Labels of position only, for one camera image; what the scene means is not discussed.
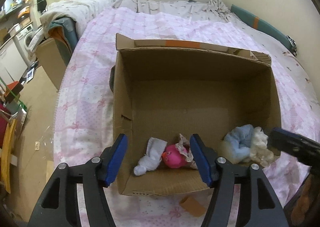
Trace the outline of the white sock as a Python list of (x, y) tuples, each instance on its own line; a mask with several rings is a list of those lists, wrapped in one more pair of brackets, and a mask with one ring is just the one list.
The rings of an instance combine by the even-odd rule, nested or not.
[(154, 171), (162, 161), (162, 154), (167, 143), (167, 141), (151, 137), (148, 140), (144, 156), (139, 159), (137, 166), (133, 169), (134, 175), (141, 176), (148, 171)]

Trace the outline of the teal cushion orange stripe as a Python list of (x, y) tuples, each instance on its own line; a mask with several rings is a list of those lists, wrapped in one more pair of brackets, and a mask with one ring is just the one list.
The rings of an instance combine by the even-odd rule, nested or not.
[(297, 45), (293, 38), (291, 38), (289, 35), (281, 33), (281, 31), (276, 29), (265, 20), (260, 19), (258, 16), (236, 5), (231, 6), (231, 12), (249, 27), (275, 38), (282, 43), (293, 54), (294, 57), (297, 56)]

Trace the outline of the pink patterned quilt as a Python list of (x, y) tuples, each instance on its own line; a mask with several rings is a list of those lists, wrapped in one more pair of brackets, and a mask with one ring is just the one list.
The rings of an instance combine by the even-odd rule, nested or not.
[[(116, 33), (134, 39), (208, 42), (269, 54), (282, 126), (319, 142), (319, 101), (309, 76), (278, 41), (235, 21), (191, 21), (167, 13), (136, 13), (125, 7), (101, 12), (87, 24), (60, 87), (54, 126), (55, 164), (85, 163), (113, 142), (113, 94), (108, 81), (116, 62)], [(282, 153), (264, 172), (285, 205), (308, 167)], [(183, 196), (122, 196), (115, 184), (105, 194), (117, 226), (200, 226), (203, 219), (182, 209), (179, 200)]]

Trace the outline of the pink rubber duck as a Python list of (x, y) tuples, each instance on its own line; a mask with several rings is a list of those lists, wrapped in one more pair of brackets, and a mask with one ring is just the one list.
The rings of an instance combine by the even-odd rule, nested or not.
[(182, 156), (179, 154), (175, 145), (169, 145), (162, 153), (162, 160), (169, 168), (177, 169), (183, 167), (186, 162), (182, 161)]

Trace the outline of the cream fluffy cloth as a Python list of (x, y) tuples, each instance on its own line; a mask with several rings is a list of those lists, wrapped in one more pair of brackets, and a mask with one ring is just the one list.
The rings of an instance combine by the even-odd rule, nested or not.
[(274, 162), (274, 153), (267, 148), (268, 136), (261, 127), (253, 128), (249, 157), (251, 161), (262, 167), (268, 167)]

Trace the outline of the brown cardboard tube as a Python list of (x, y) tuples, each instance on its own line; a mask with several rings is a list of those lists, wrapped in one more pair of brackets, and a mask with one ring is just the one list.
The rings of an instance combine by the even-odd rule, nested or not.
[(191, 196), (182, 198), (179, 202), (180, 206), (194, 217), (201, 217), (206, 213), (206, 209), (196, 199)]

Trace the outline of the beige lace scrunchie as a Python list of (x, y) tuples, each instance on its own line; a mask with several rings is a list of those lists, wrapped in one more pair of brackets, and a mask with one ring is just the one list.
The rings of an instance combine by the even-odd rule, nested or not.
[(197, 165), (194, 160), (194, 156), (191, 152), (190, 142), (186, 137), (182, 134), (178, 135), (178, 142), (175, 144), (176, 149), (178, 150), (179, 154), (182, 156), (182, 161), (186, 162), (183, 167), (189, 167), (194, 170), (197, 170)]

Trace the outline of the brown cardboard side box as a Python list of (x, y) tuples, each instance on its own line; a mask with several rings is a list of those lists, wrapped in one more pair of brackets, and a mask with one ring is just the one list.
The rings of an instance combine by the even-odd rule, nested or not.
[(41, 42), (37, 46), (35, 54), (47, 76), (55, 88), (59, 90), (67, 66), (60, 55), (55, 40), (49, 38)]

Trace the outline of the yellow wooden chair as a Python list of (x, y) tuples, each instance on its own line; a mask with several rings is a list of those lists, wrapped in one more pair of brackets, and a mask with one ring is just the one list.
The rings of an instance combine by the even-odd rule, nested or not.
[(10, 162), (11, 162), (11, 149), (15, 140), (15, 130), (17, 119), (13, 119), (10, 124), (7, 124), (2, 152), (1, 152), (1, 181), (4, 184), (7, 193), (11, 193), (10, 186)]

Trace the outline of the white washing machine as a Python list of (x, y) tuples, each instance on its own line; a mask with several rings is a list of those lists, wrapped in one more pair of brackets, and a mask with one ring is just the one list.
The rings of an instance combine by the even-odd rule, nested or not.
[(23, 61), (27, 66), (30, 66), (33, 59), (33, 54), (29, 51), (29, 44), (34, 34), (34, 28), (32, 24), (22, 28), (14, 37), (13, 41), (21, 55)]

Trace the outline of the dark cloth behind box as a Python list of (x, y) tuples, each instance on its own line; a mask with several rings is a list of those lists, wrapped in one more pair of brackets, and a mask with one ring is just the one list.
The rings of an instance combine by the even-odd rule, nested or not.
[(114, 92), (114, 75), (115, 75), (115, 66), (113, 66), (110, 71), (109, 87), (111, 92)]

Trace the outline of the pink red bin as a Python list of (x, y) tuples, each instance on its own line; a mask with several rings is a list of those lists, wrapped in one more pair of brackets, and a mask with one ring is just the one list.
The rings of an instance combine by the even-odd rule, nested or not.
[[(9, 110), (3, 106), (2, 102), (0, 103), (0, 107), (1, 107), (1, 110), (10, 114)], [(6, 127), (7, 127), (7, 121), (1, 117), (1, 120), (0, 120), (0, 148), (2, 148), (2, 146), (3, 146), (3, 140), (4, 140)]]

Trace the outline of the white rumpled duvet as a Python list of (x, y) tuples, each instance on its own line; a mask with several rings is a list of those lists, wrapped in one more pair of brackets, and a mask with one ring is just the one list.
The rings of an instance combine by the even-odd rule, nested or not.
[(52, 21), (68, 17), (75, 22), (75, 30), (81, 37), (87, 23), (96, 18), (104, 9), (112, 6), (118, 0), (63, 0), (48, 6), (48, 10), (40, 16), (40, 22), (45, 35), (49, 34)]

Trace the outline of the light blue fluffy cloth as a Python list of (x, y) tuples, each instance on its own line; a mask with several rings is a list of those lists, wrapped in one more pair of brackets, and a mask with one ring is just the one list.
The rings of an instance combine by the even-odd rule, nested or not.
[(222, 156), (233, 164), (249, 159), (253, 126), (251, 124), (236, 127), (228, 132), (221, 142)]

